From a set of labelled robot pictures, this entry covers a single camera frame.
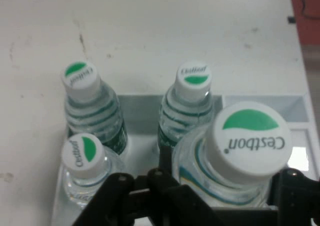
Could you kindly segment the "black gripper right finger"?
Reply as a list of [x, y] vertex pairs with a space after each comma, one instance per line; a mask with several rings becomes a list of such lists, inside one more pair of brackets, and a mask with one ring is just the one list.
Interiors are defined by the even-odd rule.
[[267, 204], [276, 207], [278, 226], [318, 226], [320, 181], [285, 168], [272, 177]]

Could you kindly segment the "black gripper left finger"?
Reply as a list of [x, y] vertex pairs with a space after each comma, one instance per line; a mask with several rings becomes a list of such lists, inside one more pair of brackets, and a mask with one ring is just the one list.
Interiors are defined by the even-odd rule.
[[214, 226], [216, 214], [187, 185], [172, 177], [172, 149], [160, 149], [159, 167], [146, 176], [109, 176], [75, 220], [75, 226], [132, 226], [147, 217], [153, 226]]

